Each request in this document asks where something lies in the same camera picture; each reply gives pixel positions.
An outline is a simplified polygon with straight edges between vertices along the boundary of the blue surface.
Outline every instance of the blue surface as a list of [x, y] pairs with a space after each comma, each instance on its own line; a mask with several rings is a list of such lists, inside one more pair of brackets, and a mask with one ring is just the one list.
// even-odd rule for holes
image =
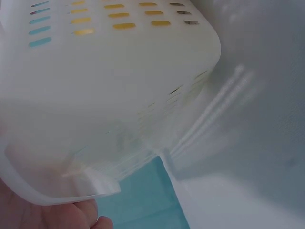
[[189, 229], [159, 157], [122, 181], [121, 189], [97, 200], [99, 215], [110, 217], [115, 229]]

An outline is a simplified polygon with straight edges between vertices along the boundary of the oval hole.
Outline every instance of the oval hole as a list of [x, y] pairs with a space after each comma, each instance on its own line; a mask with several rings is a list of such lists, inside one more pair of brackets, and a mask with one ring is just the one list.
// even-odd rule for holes
[[51, 26], [44, 26], [44, 27], [41, 27], [41, 28], [38, 28], [35, 30], [31, 30], [29, 32], [29, 35], [36, 35], [38, 33], [45, 32], [46, 30], [49, 30], [50, 28], [51, 28]]
[[116, 24], [113, 25], [113, 27], [117, 30], [124, 30], [135, 27], [134, 23], [122, 23], [122, 24]]
[[108, 17], [110, 18], [124, 18], [124, 17], [128, 17], [129, 13], [112, 13], [109, 14]]
[[45, 11], [48, 11], [48, 10], [50, 10], [50, 8], [45, 8], [45, 9], [42, 9], [42, 10], [37, 10], [37, 11], [34, 11], [34, 12], [30, 13], [30, 14], [31, 15], [38, 14], [38, 13], [42, 13], [42, 12], [45, 12]]
[[31, 20], [30, 24], [35, 24], [35, 23], [38, 23], [38, 22], [41, 22], [41, 21], [45, 21], [47, 19], [50, 19], [50, 16], [43, 17], [43, 18], [38, 18], [38, 19], [35, 19], [35, 20]]
[[49, 43], [51, 40], [52, 40], [51, 37], [46, 37], [46, 38], [43, 38], [43, 39], [40, 39], [40, 40], [36, 40], [34, 42], [30, 42], [29, 47], [33, 48], [33, 47], [36, 47], [36, 46], [39, 46], [39, 45], [43, 45], [43, 44]]
[[153, 26], [167, 26], [170, 25], [171, 23], [169, 21], [152, 21], [151, 24]]
[[170, 3], [171, 6], [184, 6], [182, 3]]
[[87, 12], [87, 11], [88, 11], [87, 8], [82, 8], [82, 9], [71, 10], [71, 13], [72, 14], [75, 14], [75, 13], [84, 13], [84, 12]]
[[85, 1], [75, 1], [75, 2], [72, 2], [72, 5], [75, 6], [75, 5], [82, 5], [84, 4]]
[[162, 11], [146, 11], [145, 12], [146, 15], [160, 15], [163, 14]]
[[41, 6], [41, 5], [46, 4], [48, 2], [50, 2], [50, 1], [44, 1], [44, 2], [41, 2], [41, 3], [37, 3], [37, 4], [32, 5], [32, 7]]
[[184, 21], [185, 24], [189, 24], [189, 25], [198, 25], [199, 22], [198, 21]]
[[179, 14], [188, 14], [188, 15], [190, 15], [191, 13], [190, 12], [188, 12], [188, 11], [177, 11], [177, 13], [179, 13]]
[[71, 23], [73, 24], [77, 24], [77, 23], [84, 23], [84, 22], [90, 22], [91, 18], [77, 18], [71, 21]]
[[140, 6], [156, 6], [157, 3], [154, 3], [154, 2], [140, 2], [139, 5]]
[[76, 36], [84, 36], [84, 35], [93, 34], [93, 33], [95, 33], [94, 28], [88, 28], [88, 29], [74, 31], [74, 34]]
[[105, 9], [115, 9], [115, 8], [123, 8], [123, 4], [115, 4], [115, 5], [106, 5], [104, 6]]

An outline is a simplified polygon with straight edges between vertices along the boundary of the white plastic container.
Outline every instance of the white plastic container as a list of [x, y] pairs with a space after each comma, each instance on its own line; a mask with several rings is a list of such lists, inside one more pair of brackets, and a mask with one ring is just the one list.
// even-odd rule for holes
[[118, 192], [198, 118], [192, 104], [221, 47], [190, 1], [14, 0], [6, 10], [0, 177], [26, 200]]

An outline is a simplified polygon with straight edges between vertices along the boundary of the white surface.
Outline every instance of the white surface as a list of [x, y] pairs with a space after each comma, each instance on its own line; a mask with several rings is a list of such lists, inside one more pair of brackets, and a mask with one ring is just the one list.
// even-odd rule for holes
[[172, 182], [191, 229], [305, 228], [305, 2], [193, 0], [222, 56]]
[[[10, 136], [4, 157], [33, 189], [51, 198], [93, 195], [65, 181], [92, 183], [85, 172], [92, 168], [114, 184], [172, 146], [190, 127], [178, 129], [181, 115], [191, 124], [196, 120], [199, 113], [191, 106], [221, 51], [214, 29], [188, 0], [179, 0], [182, 6], [122, 0], [124, 7], [115, 9], [100, 0], [72, 2], [35, 6], [32, 0], [5, 0], [1, 9], [0, 137]], [[87, 12], [72, 13], [81, 8]], [[145, 14], [152, 10], [163, 14]], [[109, 17], [121, 12], [130, 15]], [[91, 21], [71, 22], [83, 17]], [[198, 23], [184, 23], [188, 20]], [[114, 27], [130, 22], [134, 28]], [[76, 35], [91, 28], [94, 34]], [[31, 46], [44, 38], [51, 41]], [[7, 163], [0, 160], [0, 166], [4, 176]]]

